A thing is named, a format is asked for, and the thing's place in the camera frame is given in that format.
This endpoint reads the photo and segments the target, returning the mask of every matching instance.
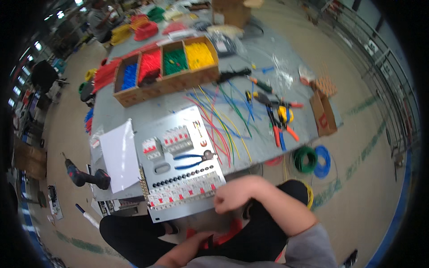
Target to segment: grey shirt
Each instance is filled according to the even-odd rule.
[[[336,268],[328,233],[319,223],[307,231],[289,238],[284,255],[286,263],[242,262],[223,256],[204,256],[191,260],[187,268]],[[153,265],[150,268],[166,268]]]
[[[106,34],[113,29],[113,25],[110,20],[107,20],[100,29],[96,28],[105,17],[106,13],[100,9],[91,9],[88,15],[89,28],[98,41],[103,40]]]

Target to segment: white paper sheet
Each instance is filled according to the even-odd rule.
[[[100,136],[101,150],[112,193],[117,193],[140,181],[134,132],[131,119]]]

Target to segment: workbench surface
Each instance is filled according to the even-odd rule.
[[[259,25],[264,34],[262,35],[261,31],[254,26],[254,24]],[[164,39],[166,36],[162,36],[162,30],[167,26],[166,22],[159,24],[159,33],[158,35],[149,38],[147,40],[137,42],[134,41],[133,35],[124,43],[115,46],[109,59],[113,57],[120,57],[132,50],[135,50],[147,43],[153,42],[155,40]],[[303,144],[307,144],[310,141],[318,138],[316,122],[314,119],[313,110],[311,108],[309,99],[313,95],[313,92],[310,87],[304,86],[299,81],[298,66],[300,64],[308,66],[302,61],[300,56],[292,49],[290,44],[286,42],[282,37],[276,34],[272,29],[268,28],[261,21],[252,18],[251,25],[248,25],[245,28],[245,36],[242,40],[244,47],[247,50],[247,54],[244,54],[243,57],[233,56],[227,57],[219,60],[219,71],[231,71],[231,68],[234,70],[243,69],[248,67],[251,69],[251,63],[254,63],[257,68],[273,66],[274,61],[280,64],[281,69],[287,72],[293,82],[289,85],[285,83],[287,75],[282,79],[284,81],[282,85],[279,85],[278,79],[275,79],[275,71],[269,72],[266,75],[262,72],[253,71],[252,76],[263,81],[269,81],[270,84],[274,87],[274,90],[279,94],[279,96],[284,96],[286,101],[293,102],[302,102],[304,108],[293,108],[294,121],[289,124],[290,127],[295,131],[299,136],[299,142],[296,142],[292,136],[290,136],[286,131],[283,132],[285,145],[288,151],[294,150],[300,147]],[[246,90],[252,90],[252,83],[246,78],[233,78],[231,82],[236,86],[236,88],[245,93]],[[239,94],[235,89],[232,89],[228,82],[222,84],[224,91],[230,95],[232,90],[233,98],[236,102],[237,107],[242,113],[245,119],[248,118],[249,111],[245,104],[245,99]],[[204,89],[210,90],[215,93],[216,87],[212,84],[202,85]],[[198,97],[201,100],[207,102],[207,99],[202,95],[201,91],[196,88]],[[145,102],[136,104],[129,108],[124,108],[122,105],[113,97],[113,83],[105,86],[97,93],[97,98],[94,107],[94,117],[92,121],[92,132],[94,133],[97,129],[102,128],[104,133],[122,125],[128,118],[132,118],[133,129],[135,131],[135,141],[136,149],[141,150],[141,142],[143,141],[143,133],[145,132],[145,124],[162,117],[165,117],[181,109],[193,106],[194,104],[190,101],[184,99],[183,97],[189,93],[194,93],[193,89],[184,90],[177,93],[167,94],[160,96],[158,98],[153,98]],[[342,120],[339,115],[338,109],[331,102],[332,110],[334,112],[335,121],[337,126],[342,125]],[[238,137],[233,137],[235,145],[240,154],[240,159],[238,159],[237,153],[235,152],[235,163],[231,163],[231,167],[228,167],[227,157],[219,153],[219,157],[222,160],[223,165],[221,166],[222,172],[224,175],[231,174],[243,169],[247,169],[258,163],[263,163],[269,159],[278,157],[284,152],[276,147],[274,137],[271,136],[269,129],[269,119],[266,112],[265,106],[254,101],[253,110],[255,122],[250,119],[250,122],[259,129],[260,135],[250,128],[253,138],[251,139],[249,133],[243,124],[243,121],[235,113],[234,110],[225,102],[224,97],[220,94],[217,97],[215,108],[220,113],[221,111],[225,113],[232,122],[236,125],[239,132],[242,136],[246,137],[244,142],[247,145],[249,154],[252,158],[252,161],[249,160],[249,156],[246,153],[244,145]],[[228,120],[224,120],[225,123],[234,129],[232,124]],[[219,122],[213,117],[213,123],[224,135],[225,140],[227,136],[223,131],[221,131],[221,126]],[[206,124],[208,131],[211,132],[211,129],[208,124]],[[216,143],[220,146],[220,142],[215,138]],[[104,159],[100,153],[95,153],[91,148],[91,167],[92,173],[94,174],[97,169],[106,170]],[[142,196],[142,189],[139,183],[126,188],[123,191],[112,194],[111,190],[101,190],[97,187],[93,187],[94,197],[97,201],[112,200],[112,199],[124,199],[131,198],[136,196]]]

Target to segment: fist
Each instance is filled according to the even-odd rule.
[[[223,214],[243,206],[250,198],[254,198],[266,181],[261,176],[249,175],[228,182],[219,187],[214,196],[216,213]]]

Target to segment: concrete floor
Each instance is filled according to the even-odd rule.
[[[313,210],[329,233],[337,261],[341,263],[357,248],[359,258],[355,267],[363,267],[374,254],[392,220],[404,174],[403,170],[398,170],[398,181],[395,182],[385,125],[377,105],[368,105],[358,111],[353,109],[372,97],[360,78],[359,70],[341,44],[334,41],[334,35],[321,31],[319,27],[322,26],[315,27],[308,22],[295,1],[285,1],[283,5],[268,0],[261,9],[252,13],[288,40],[316,73],[320,74],[323,64],[326,64],[338,88],[333,99],[344,125],[337,133],[312,143],[313,146],[323,144],[329,149],[334,159],[330,174],[319,180],[297,176],[287,168],[287,177],[297,177],[312,184]],[[90,162],[88,134],[83,124],[89,108],[80,101],[78,87],[86,70],[97,68],[105,56],[103,46],[94,42],[69,58],[64,76],[70,85],[63,90],[60,103],[49,109],[45,121],[48,172],[46,181],[41,181],[39,187],[47,196],[47,185],[56,183],[65,217],[53,226],[46,218],[50,214],[49,209],[30,205],[41,240],[69,267],[130,266],[76,209],[75,204],[80,204],[100,220],[91,208],[89,186],[77,187],[71,182],[60,155],[64,152],[81,170],[85,170],[85,164]],[[264,177],[274,184],[285,180],[282,165],[264,165],[263,170]],[[192,225],[199,218],[189,217],[182,221]]]

